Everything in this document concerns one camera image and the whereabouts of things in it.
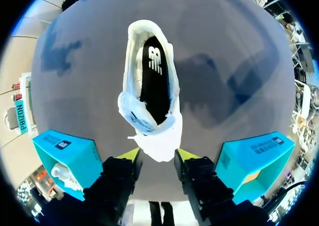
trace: new balance logo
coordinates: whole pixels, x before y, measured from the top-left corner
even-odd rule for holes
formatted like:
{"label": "new balance logo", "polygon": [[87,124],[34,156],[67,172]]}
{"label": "new balance logo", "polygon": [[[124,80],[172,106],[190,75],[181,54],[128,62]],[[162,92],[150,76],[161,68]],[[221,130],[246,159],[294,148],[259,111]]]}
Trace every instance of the new balance logo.
{"label": "new balance logo", "polygon": [[161,74],[160,65],[160,50],[158,48],[149,47],[149,58],[151,59],[149,62],[149,68],[152,68],[159,74]]}

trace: teal shoe box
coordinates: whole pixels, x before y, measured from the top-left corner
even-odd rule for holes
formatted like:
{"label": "teal shoe box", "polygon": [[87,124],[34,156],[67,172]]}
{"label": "teal shoe box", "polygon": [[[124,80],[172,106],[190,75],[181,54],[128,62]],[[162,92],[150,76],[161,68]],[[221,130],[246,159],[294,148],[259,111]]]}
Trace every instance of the teal shoe box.
{"label": "teal shoe box", "polygon": [[225,142],[216,173],[236,204],[265,194],[284,169],[295,143],[279,132]]}
{"label": "teal shoe box", "polygon": [[52,180],[69,195],[84,200],[82,191],[64,187],[64,182],[52,177],[53,166],[60,162],[68,167],[81,187],[90,187],[103,171],[93,140],[47,130],[33,139],[34,147]]}

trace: white tissue paper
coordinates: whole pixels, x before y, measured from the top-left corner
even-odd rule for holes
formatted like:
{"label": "white tissue paper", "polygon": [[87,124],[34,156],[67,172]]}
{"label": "white tissue paper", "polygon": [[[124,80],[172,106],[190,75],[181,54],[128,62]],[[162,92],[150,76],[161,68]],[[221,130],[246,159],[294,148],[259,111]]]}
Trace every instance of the white tissue paper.
{"label": "white tissue paper", "polygon": [[157,135],[130,136],[137,145],[157,162],[169,162],[174,158],[175,150],[179,148],[181,142],[181,134],[183,127],[183,119],[181,113],[176,113],[175,123],[170,129]]}
{"label": "white tissue paper", "polygon": [[51,175],[63,181],[64,187],[71,188],[74,191],[83,191],[83,188],[79,185],[72,172],[65,165],[57,162],[51,170]]}

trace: shoe insole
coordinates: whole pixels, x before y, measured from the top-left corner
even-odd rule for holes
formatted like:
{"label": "shoe insole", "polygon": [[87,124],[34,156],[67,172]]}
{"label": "shoe insole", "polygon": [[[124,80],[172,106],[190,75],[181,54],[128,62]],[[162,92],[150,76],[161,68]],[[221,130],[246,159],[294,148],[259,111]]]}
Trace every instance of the shoe insole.
{"label": "shoe insole", "polygon": [[167,61],[163,47],[154,36],[143,46],[142,90],[140,101],[146,102],[146,109],[157,124],[166,119],[169,110]]}

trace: person's legs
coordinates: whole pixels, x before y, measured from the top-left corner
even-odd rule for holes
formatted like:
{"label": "person's legs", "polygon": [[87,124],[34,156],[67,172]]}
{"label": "person's legs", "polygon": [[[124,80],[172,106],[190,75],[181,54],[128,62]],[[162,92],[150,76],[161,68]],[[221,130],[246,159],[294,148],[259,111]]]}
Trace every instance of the person's legs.
{"label": "person's legs", "polygon": [[162,202],[160,205],[163,207],[165,213],[163,226],[175,226],[173,207],[170,202]]}
{"label": "person's legs", "polygon": [[158,202],[152,202],[152,201],[149,201],[149,203],[150,203],[151,219],[152,219],[151,226],[161,226],[160,204]]}

